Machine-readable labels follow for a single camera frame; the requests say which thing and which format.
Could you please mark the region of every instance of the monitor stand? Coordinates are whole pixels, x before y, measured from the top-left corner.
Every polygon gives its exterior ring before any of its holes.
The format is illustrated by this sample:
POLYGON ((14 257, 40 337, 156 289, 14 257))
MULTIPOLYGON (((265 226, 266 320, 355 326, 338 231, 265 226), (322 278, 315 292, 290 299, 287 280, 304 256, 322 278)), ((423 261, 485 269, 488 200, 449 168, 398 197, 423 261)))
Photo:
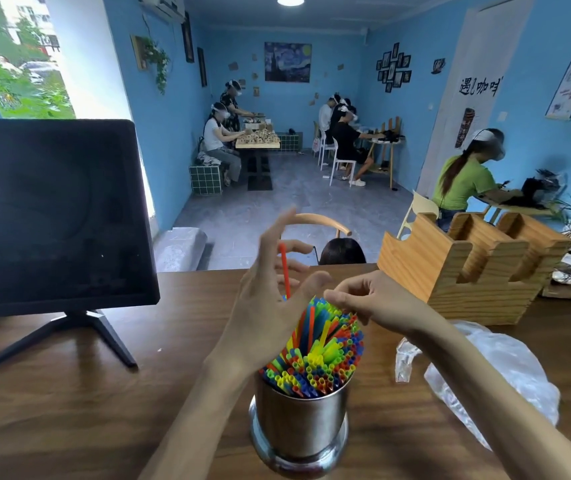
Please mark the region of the monitor stand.
POLYGON ((90 310, 89 312, 65 312, 65 315, 62 317, 53 318, 42 327, 37 328, 29 335, 3 349, 0 352, 0 363, 26 348, 36 345, 54 332, 79 327, 92 327, 98 332, 106 345, 112 349, 112 352, 121 359, 121 362, 127 367, 137 367, 134 357, 125 348, 125 345, 112 328, 112 325, 110 325, 110 322, 107 321, 105 315, 96 310, 90 310))

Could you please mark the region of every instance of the woman in white shirt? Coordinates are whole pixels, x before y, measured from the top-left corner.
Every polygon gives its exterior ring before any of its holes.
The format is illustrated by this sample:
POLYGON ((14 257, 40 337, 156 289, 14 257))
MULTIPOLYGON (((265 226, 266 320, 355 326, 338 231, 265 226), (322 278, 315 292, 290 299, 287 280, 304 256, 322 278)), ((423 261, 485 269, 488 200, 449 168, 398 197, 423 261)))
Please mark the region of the woman in white shirt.
POLYGON ((230 113, 226 107, 216 102, 212 104, 212 112, 203 128, 203 144, 205 152, 213 158, 225 162, 230 165, 229 170, 223 174, 226 185, 239 181, 241 174, 241 158, 239 152, 226 148, 224 143, 234 141, 243 135, 243 131, 232 133, 222 126, 222 122, 230 117, 230 113))
POLYGON ((326 142, 328 144, 333 144, 334 140, 332 139, 332 135, 329 133, 329 122, 332 118, 332 112, 337 104, 341 101, 341 96, 335 94, 334 96, 328 99, 328 102, 321 106, 319 110, 319 129, 326 134, 326 142))

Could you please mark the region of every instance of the hand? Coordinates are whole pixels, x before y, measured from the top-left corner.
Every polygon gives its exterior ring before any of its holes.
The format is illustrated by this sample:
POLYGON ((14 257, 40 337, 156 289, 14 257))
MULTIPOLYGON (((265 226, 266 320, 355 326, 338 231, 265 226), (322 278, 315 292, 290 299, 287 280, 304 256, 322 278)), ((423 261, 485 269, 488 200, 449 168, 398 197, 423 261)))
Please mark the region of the hand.
POLYGON ((445 319, 428 304, 377 270, 348 278, 323 298, 343 310, 355 312, 364 324, 370 319, 388 330, 410 335, 445 319))
MULTIPOLYGON (((230 320, 212 351, 211 355, 225 361, 234 373, 249 376, 274 360, 310 300, 332 279, 325 271, 313 273, 300 286, 297 280, 290 279, 290 285, 298 290, 287 301, 281 297, 278 285, 283 283, 283 275, 276 270, 283 266, 281 257, 277 256, 278 245, 286 224, 295 214, 296 209, 281 214, 261 236, 258 257, 241 279, 230 320)), ((312 252, 312 246, 301 241, 283 243, 288 252, 312 252)), ((288 260, 288 269, 304 273, 309 266, 288 260)))

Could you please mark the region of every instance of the right hand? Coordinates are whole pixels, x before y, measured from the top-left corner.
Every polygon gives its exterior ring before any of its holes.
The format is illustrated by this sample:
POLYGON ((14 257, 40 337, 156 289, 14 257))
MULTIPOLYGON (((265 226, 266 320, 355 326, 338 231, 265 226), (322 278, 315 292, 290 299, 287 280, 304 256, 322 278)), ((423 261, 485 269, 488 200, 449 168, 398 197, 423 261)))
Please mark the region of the right hand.
POLYGON ((377 270, 348 278, 323 298, 343 310, 355 312, 367 324, 371 319, 388 330, 410 335, 444 321, 428 304, 377 270))

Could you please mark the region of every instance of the white door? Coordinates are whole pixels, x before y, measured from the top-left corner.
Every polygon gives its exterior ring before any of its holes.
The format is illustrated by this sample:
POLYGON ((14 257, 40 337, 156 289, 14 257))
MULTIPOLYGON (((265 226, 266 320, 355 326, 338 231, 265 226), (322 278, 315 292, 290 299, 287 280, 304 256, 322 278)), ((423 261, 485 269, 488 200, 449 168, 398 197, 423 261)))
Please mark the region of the white door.
POLYGON ((474 131, 488 127, 533 2, 510 0, 468 13, 418 181, 421 195, 432 197, 443 164, 463 152, 474 131))

